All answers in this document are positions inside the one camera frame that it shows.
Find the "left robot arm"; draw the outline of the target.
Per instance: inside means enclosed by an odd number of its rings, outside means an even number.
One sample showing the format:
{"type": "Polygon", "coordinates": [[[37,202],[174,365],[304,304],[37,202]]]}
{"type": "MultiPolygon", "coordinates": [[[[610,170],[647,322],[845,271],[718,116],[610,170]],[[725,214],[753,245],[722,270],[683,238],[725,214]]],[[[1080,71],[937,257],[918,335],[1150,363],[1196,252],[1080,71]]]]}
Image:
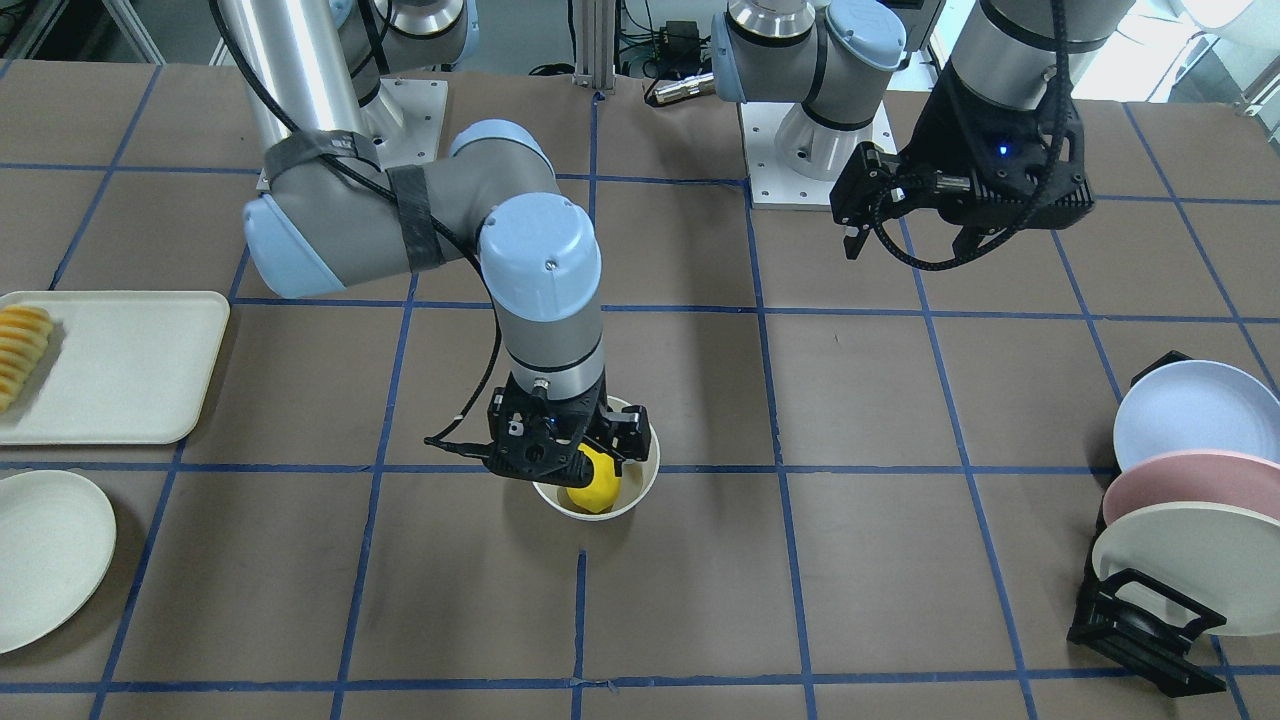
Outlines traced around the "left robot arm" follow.
{"type": "Polygon", "coordinates": [[[787,102],[780,150],[832,181],[847,259],[869,238],[899,261],[943,272],[1023,231],[1061,231],[1094,209],[1074,85],[1128,1],[978,1],[897,152],[872,122],[908,50],[878,1],[731,1],[710,60],[730,102],[787,102]]]}

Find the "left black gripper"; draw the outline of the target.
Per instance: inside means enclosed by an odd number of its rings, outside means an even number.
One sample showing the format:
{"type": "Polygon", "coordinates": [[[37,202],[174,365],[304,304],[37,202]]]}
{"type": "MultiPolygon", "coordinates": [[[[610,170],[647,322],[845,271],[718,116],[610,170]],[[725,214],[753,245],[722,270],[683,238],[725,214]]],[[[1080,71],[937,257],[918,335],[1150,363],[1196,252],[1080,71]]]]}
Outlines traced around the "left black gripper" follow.
{"type": "Polygon", "coordinates": [[[1083,123],[1062,87],[1051,79],[1034,108],[1010,109],[968,88],[946,67],[908,146],[893,155],[863,141],[836,179],[829,209],[845,228],[845,258],[859,259],[879,222],[874,205],[896,186],[904,197],[886,206],[888,217],[933,208],[945,222],[963,225],[955,237],[959,263],[1005,243],[1005,228],[1030,206],[1041,183],[1047,188],[1028,229],[1060,231],[1089,214],[1094,196],[1084,168],[1083,123]]]}

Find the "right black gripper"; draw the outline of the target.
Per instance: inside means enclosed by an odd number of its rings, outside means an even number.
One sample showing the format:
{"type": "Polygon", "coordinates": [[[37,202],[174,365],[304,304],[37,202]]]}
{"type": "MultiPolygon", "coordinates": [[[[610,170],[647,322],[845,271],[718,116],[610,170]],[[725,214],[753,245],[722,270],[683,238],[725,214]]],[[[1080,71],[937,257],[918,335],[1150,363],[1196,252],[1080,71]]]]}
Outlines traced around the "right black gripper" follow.
{"type": "Polygon", "coordinates": [[[577,396],[552,400],[545,389],[525,389],[509,375],[494,391],[486,418],[492,442],[484,450],[484,466],[498,477],[585,488],[595,468],[582,446],[605,454],[616,470],[625,462],[645,462],[650,454],[646,407],[613,409],[603,379],[577,396]]]}

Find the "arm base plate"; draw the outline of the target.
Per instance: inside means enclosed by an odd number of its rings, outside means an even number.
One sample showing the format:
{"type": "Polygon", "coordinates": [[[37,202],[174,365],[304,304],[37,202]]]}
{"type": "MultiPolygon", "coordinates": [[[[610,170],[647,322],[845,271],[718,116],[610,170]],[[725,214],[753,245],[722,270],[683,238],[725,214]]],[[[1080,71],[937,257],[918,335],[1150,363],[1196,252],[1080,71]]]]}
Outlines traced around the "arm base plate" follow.
{"type": "Polygon", "coordinates": [[[358,76],[271,76],[250,87],[262,135],[262,182],[316,163],[376,182],[393,167],[436,159],[448,85],[358,76]]]}
{"type": "Polygon", "coordinates": [[[797,102],[748,102],[739,114],[753,204],[759,209],[827,211],[835,182],[859,143],[897,152],[884,106],[854,131],[818,124],[797,102]]]}

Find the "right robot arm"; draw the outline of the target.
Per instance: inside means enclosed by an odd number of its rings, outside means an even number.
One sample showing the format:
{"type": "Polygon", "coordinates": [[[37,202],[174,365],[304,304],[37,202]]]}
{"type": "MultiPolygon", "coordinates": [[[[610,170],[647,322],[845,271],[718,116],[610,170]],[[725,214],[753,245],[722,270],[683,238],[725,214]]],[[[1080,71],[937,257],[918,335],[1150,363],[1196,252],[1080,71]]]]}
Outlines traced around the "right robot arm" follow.
{"type": "Polygon", "coordinates": [[[480,120],[444,158],[396,165],[358,105],[329,1],[209,10],[260,108],[268,191],[243,218],[269,288],[307,299],[463,260],[485,286],[493,348],[511,372],[486,405],[489,442],[443,429],[425,445],[566,488],[646,461],[646,409],[608,402],[594,224],[559,192],[539,142],[513,122],[480,120]]]}

